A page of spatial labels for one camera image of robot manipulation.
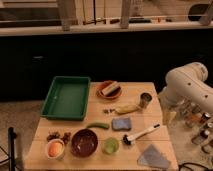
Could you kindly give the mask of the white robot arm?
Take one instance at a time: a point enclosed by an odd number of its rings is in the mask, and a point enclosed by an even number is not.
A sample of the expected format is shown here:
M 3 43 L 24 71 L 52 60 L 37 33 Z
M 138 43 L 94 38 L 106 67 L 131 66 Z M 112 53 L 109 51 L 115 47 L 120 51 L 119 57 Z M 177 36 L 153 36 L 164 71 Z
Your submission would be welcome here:
M 173 117 L 174 109 L 185 100 L 213 114 L 213 88 L 205 84 L 207 78 L 208 70 L 200 62 L 174 68 L 166 74 L 166 86 L 158 94 L 164 125 Z

